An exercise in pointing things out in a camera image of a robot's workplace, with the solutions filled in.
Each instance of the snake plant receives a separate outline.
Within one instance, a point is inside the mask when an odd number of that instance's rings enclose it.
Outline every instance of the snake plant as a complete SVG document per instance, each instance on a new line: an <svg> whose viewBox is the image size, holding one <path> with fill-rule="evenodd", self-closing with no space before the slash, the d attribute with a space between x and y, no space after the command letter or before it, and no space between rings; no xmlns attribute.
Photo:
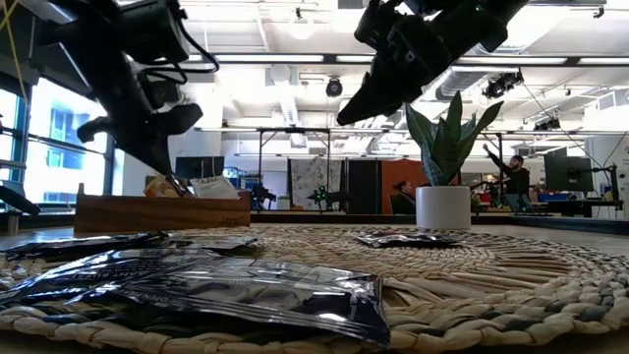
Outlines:
<svg viewBox="0 0 629 354"><path fill-rule="evenodd" d="M472 119L461 125L463 101L456 92L445 120L432 123L425 115L405 104L406 121L411 136L422 149L424 172L433 186L447 186L454 179L474 146L476 136L498 116L503 102L488 108L477 122Z"/></svg>

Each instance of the white planter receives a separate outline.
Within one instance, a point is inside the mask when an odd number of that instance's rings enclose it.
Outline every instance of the white planter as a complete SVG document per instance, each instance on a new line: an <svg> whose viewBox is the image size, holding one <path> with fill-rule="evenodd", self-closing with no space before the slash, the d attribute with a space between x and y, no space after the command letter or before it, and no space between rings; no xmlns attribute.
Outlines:
<svg viewBox="0 0 629 354"><path fill-rule="evenodd" d="M418 227L468 230L472 226L469 187L420 187L415 203Z"/></svg>
<svg viewBox="0 0 629 354"><path fill-rule="evenodd" d="M290 210L291 209L291 201L288 199L278 199L277 200L277 209L278 210Z"/></svg>

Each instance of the ceiling light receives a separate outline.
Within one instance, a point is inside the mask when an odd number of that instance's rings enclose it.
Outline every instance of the ceiling light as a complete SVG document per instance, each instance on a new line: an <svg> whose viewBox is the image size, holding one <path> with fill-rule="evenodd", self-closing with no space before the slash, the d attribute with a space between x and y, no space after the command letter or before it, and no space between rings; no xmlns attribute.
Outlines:
<svg viewBox="0 0 629 354"><path fill-rule="evenodd" d="M216 60L223 64L229 63L321 63L322 55L300 54L218 54Z"/></svg>
<svg viewBox="0 0 629 354"><path fill-rule="evenodd" d="M290 22L290 33L295 39L306 40L315 32L315 23L311 18L294 17Z"/></svg>
<svg viewBox="0 0 629 354"><path fill-rule="evenodd" d="M456 61L457 65L561 65L565 57L526 57L526 56L467 56Z"/></svg>
<svg viewBox="0 0 629 354"><path fill-rule="evenodd" d="M238 157L259 157L259 153L234 153ZM288 157L288 158L313 158L327 157L326 154L315 153L263 153L262 157ZM360 154L360 153L333 153L330 158L415 158L420 159L420 155L409 154Z"/></svg>
<svg viewBox="0 0 629 354"><path fill-rule="evenodd" d="M629 57L625 58L581 58L579 65L629 65Z"/></svg>
<svg viewBox="0 0 629 354"><path fill-rule="evenodd" d="M202 132L238 132L238 133L246 133L246 132L257 132L256 128L237 128L237 127L228 127L228 128L197 128Z"/></svg>
<svg viewBox="0 0 629 354"><path fill-rule="evenodd" d="M524 50L548 34L569 14L570 9L566 6L525 6L507 24L509 37L500 49Z"/></svg>
<svg viewBox="0 0 629 354"><path fill-rule="evenodd" d="M373 55L337 55L336 61L339 63L370 63Z"/></svg>
<svg viewBox="0 0 629 354"><path fill-rule="evenodd" d="M369 128L365 128L365 129L351 129L351 128L347 128L347 129L330 129L330 133L368 133L368 134L380 134L380 133L384 133L387 132L387 130L385 129L369 129Z"/></svg>
<svg viewBox="0 0 629 354"><path fill-rule="evenodd" d="M316 80L324 82L327 80L327 75L316 73L299 73L299 80Z"/></svg>
<svg viewBox="0 0 629 354"><path fill-rule="evenodd" d="M509 67L490 67L490 66L482 66L482 67L473 67L473 66L452 66L450 67L455 73L517 73L520 71L520 68L509 68Z"/></svg>
<svg viewBox="0 0 629 354"><path fill-rule="evenodd" d="M353 33L358 27L358 22L363 15L363 9L339 9L336 11L332 30L339 33Z"/></svg>

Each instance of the round jute mat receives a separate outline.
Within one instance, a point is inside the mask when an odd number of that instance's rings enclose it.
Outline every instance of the round jute mat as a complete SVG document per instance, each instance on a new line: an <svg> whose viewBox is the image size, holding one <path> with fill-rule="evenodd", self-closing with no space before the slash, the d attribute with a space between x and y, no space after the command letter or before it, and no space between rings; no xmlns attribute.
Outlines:
<svg viewBox="0 0 629 354"><path fill-rule="evenodd" d="M249 248L233 251L234 256L333 266L382 276L390 348L402 353L434 353L476 345L542 345L564 333L602 334L629 325L629 261L622 256L467 232L448 232L462 244L447 249L374 249L353 238L386 229L271 226L179 233L211 237L206 235L254 231L260 240ZM23 268L32 265L47 266L34 261ZM6 309L0 312L0 329L150 354L350 354L379 350L367 342L335 334L292 342L250 343L229 333L172 338L100 321L51 324L41 320L45 316L30 307Z"/></svg>

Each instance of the wooden tray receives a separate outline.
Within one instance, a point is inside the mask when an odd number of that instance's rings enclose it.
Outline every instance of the wooden tray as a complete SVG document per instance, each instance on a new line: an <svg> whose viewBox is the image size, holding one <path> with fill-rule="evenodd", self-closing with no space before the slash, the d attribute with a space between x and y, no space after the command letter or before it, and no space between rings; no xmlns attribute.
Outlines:
<svg viewBox="0 0 629 354"><path fill-rule="evenodd" d="M77 194L75 232L128 232L249 226L251 197L239 200Z"/></svg>

